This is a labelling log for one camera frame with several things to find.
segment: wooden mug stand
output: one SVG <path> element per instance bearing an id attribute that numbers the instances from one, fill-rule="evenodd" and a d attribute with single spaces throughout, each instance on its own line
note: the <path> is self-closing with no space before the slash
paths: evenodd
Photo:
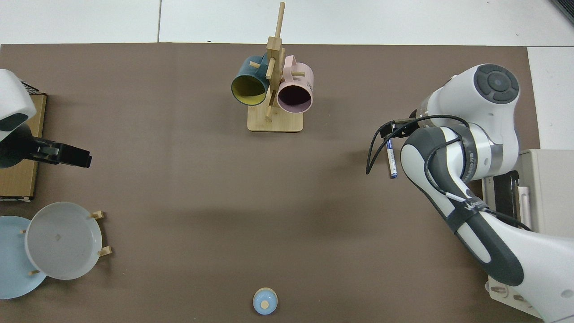
<path id="1" fill-rule="evenodd" d="M 281 83 L 283 65 L 285 64 L 285 48 L 281 47 L 281 25 L 285 3 L 279 6 L 275 37 L 267 40 L 267 59 L 269 67 L 265 78 L 269 80 L 269 89 L 262 103 L 247 107 L 247 128 L 254 132 L 299 132 L 303 130 L 303 114 L 290 113 L 279 107 L 277 91 Z"/>

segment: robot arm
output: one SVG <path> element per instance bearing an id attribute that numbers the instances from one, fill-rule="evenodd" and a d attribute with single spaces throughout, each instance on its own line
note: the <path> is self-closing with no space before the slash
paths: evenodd
<path id="1" fill-rule="evenodd" d="M 419 122 L 401 149 L 402 168 L 490 276 L 513 286 L 545 321 L 574 322 L 574 240 L 503 223 L 466 185 L 514 167 L 518 95 L 516 78 L 493 64 L 454 77 L 414 116 L 447 114 L 468 127 L 447 118 Z"/>
<path id="2" fill-rule="evenodd" d="M 438 149 L 428 163 L 432 180 L 451 196 L 427 180 L 431 150 L 456 138 L 447 127 L 416 130 L 401 150 L 405 174 L 490 276 L 514 286 L 545 321 L 574 322 L 574 240 L 517 229 L 486 212 L 460 179 L 466 155 L 460 142 Z"/>
<path id="3" fill-rule="evenodd" d="M 49 164 L 89 167 L 90 152 L 67 144 L 35 138 L 24 123 L 36 114 L 20 80 L 0 69 L 0 168 L 30 159 Z"/>

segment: blue marker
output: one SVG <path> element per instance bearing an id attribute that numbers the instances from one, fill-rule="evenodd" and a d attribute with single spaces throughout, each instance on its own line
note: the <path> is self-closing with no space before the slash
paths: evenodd
<path id="1" fill-rule="evenodd" d="M 391 178 L 397 178 L 397 163 L 394 160 L 393 143 L 390 139 L 387 141 L 387 155 L 389 156 Z"/>

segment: white plate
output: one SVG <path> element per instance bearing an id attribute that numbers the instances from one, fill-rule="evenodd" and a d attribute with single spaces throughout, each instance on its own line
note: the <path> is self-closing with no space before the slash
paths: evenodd
<path id="1" fill-rule="evenodd" d="M 42 272 L 29 276 L 35 270 L 26 256 L 24 234 L 30 220 L 21 217 L 0 217 L 0 299 L 16 298 L 34 290 L 46 275 Z"/>
<path id="2" fill-rule="evenodd" d="M 39 271 L 56 279 L 89 272 L 102 249 L 102 233 L 83 207 L 53 203 L 36 213 L 26 231 L 26 253 Z"/>

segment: black clamp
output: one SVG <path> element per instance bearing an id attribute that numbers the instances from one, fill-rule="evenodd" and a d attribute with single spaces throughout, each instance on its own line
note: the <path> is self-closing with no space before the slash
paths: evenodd
<path id="1" fill-rule="evenodd" d="M 392 120 L 392 121 L 385 123 L 379 129 L 380 133 L 381 133 L 381 138 L 385 139 L 386 136 L 390 135 L 393 131 L 397 130 L 398 126 L 403 126 L 403 125 L 405 125 L 408 122 L 411 122 L 413 120 L 415 120 L 415 118 L 397 119 L 397 120 Z M 401 131 L 399 131 L 393 137 L 398 137 L 398 138 L 408 137 L 418 128 L 419 128 L 418 123 L 413 122 L 412 124 L 401 129 Z"/>
<path id="2" fill-rule="evenodd" d="M 478 197 L 467 198 L 464 202 L 453 201 L 453 205 L 455 209 L 445 220 L 452 233 L 456 233 L 468 219 L 488 209 L 488 205 Z"/>

